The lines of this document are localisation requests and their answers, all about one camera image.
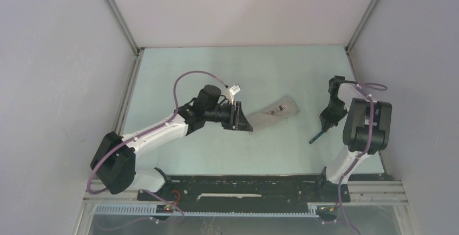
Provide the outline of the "knife with teal handle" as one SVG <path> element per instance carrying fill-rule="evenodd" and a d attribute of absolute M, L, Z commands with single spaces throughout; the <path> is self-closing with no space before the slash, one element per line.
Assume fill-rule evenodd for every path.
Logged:
<path fill-rule="evenodd" d="M 325 132 L 321 130 L 318 134 L 316 134 L 310 141 L 309 144 L 313 144 L 315 141 L 317 141 Z"/>

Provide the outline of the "grey cloth napkin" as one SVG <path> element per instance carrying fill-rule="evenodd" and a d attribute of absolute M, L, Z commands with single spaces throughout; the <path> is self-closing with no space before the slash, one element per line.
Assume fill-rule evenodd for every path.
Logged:
<path fill-rule="evenodd" d="M 272 115 L 268 114 L 269 111 L 277 109 L 277 107 L 284 102 L 290 103 L 286 109 Z M 253 127 L 253 133 L 256 133 L 266 128 L 272 127 L 283 120 L 296 116 L 299 112 L 300 110 L 297 104 L 294 102 L 293 98 L 289 95 L 286 95 L 271 105 L 268 105 L 264 109 L 252 113 L 247 117 L 247 119 Z"/>

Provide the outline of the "fork with pink handle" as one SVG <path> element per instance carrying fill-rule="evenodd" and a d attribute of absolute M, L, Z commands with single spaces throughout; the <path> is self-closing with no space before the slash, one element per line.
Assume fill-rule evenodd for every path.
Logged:
<path fill-rule="evenodd" d="M 274 114 L 274 113 L 281 112 L 281 111 L 283 111 L 284 109 L 286 109 L 289 105 L 290 105 L 290 103 L 284 102 L 284 103 L 282 103 L 281 105 L 279 105 L 279 106 L 277 107 L 277 109 L 274 109 L 274 110 L 269 111 L 268 114 L 269 114 L 269 115 L 272 115 L 272 114 Z"/>

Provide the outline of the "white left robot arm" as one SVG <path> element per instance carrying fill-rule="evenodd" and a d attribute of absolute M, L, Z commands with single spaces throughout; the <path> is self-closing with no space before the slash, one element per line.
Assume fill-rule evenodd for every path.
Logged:
<path fill-rule="evenodd" d="M 225 90 L 208 84 L 188 103 L 176 107 L 168 118 L 143 130 L 122 136 L 106 134 L 91 163 L 91 178 L 103 183 L 102 192 L 119 194 L 129 188 L 150 191 L 157 200 L 171 194 L 168 176 L 158 167 L 153 170 L 137 164 L 140 157 L 178 138 L 186 137 L 205 126 L 221 124 L 225 130 L 252 132 L 253 127 L 242 111 L 242 103 L 234 99 L 238 85 Z"/>

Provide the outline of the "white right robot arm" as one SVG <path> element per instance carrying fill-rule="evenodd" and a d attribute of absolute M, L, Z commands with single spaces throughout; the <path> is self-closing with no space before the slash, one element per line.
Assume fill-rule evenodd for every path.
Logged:
<path fill-rule="evenodd" d="M 343 149 L 323 170 L 325 180 L 316 184 L 315 195 L 321 201 L 331 200 L 337 193 L 334 184 L 343 185 L 365 159 L 386 149 L 389 143 L 392 104 L 376 101 L 368 89 L 386 91 L 380 83 L 358 83 L 343 76 L 329 80 L 329 102 L 320 113 L 320 134 L 345 120 Z"/>

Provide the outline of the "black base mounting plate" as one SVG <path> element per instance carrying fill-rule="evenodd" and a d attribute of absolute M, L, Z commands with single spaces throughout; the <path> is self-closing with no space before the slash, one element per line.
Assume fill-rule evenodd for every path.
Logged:
<path fill-rule="evenodd" d="M 156 195 L 183 211 L 300 213 L 349 199 L 321 175 L 172 175 Z"/>

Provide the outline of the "right small circuit board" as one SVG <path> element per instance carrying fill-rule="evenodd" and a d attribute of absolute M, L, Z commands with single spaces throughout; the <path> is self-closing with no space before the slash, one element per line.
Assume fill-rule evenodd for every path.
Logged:
<path fill-rule="evenodd" d="M 334 212 L 334 211 L 338 211 L 339 210 L 339 206 L 321 206 L 317 209 L 317 213 L 318 214 L 329 214 L 331 212 Z"/>

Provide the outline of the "small circuit board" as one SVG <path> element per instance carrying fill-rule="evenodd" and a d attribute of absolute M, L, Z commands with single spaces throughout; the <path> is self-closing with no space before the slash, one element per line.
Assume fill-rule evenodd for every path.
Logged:
<path fill-rule="evenodd" d="M 318 214 L 329 214 L 331 212 L 334 212 L 334 211 L 338 211 L 339 210 L 339 206 L 321 206 L 317 209 L 317 213 Z"/>
<path fill-rule="evenodd" d="M 171 205 L 157 205 L 155 210 L 156 214 L 172 214 L 174 212 L 175 209 Z"/>

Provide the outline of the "left small circuit board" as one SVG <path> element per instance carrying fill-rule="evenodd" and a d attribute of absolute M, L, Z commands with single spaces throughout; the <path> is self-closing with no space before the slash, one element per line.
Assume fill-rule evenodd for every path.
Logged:
<path fill-rule="evenodd" d="M 172 214 L 174 212 L 175 209 L 171 205 L 157 205 L 155 210 L 156 214 Z"/>

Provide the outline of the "right aluminium frame post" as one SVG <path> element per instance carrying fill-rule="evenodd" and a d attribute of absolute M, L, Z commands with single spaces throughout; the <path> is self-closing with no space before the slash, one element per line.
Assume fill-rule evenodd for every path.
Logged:
<path fill-rule="evenodd" d="M 345 51 L 348 55 L 352 53 L 354 46 L 356 45 L 357 41 L 360 38 L 365 26 L 367 25 L 369 19 L 371 18 L 372 14 L 376 10 L 377 5 L 379 4 L 380 0 L 371 0 L 368 6 L 366 7 L 357 27 L 355 28 L 353 34 L 351 35 L 348 44 L 345 47 Z"/>

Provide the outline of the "aluminium frame post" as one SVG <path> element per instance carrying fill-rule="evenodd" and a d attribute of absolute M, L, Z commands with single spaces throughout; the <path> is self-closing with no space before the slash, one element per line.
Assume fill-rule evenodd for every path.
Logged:
<path fill-rule="evenodd" d="M 121 10 L 119 9 L 116 0 L 104 0 L 108 10 L 112 14 L 117 26 L 121 30 L 123 36 L 125 37 L 128 45 L 130 46 L 131 50 L 133 51 L 134 55 L 138 56 L 140 53 L 140 47 L 134 40 L 133 34 L 131 33 L 126 20 L 124 19 Z"/>
<path fill-rule="evenodd" d="M 360 38 L 365 26 L 367 25 L 369 19 L 371 18 L 372 14 L 376 10 L 377 5 L 379 4 L 380 0 L 371 0 L 368 6 L 366 7 L 357 27 L 355 28 L 353 34 L 351 35 L 348 44 L 345 47 L 345 51 L 348 55 L 352 53 L 354 46 L 356 45 L 357 41 Z"/>

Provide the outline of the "left aluminium frame post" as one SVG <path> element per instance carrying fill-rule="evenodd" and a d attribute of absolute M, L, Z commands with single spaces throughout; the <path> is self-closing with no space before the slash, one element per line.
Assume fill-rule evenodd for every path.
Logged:
<path fill-rule="evenodd" d="M 133 51 L 134 55 L 138 56 L 140 53 L 140 47 L 134 40 L 133 34 L 131 33 L 126 20 L 124 19 L 121 10 L 119 9 L 116 0 L 104 0 L 108 10 L 112 14 L 117 26 L 121 30 L 123 36 L 125 37 L 128 45 L 130 46 L 131 50 Z"/>

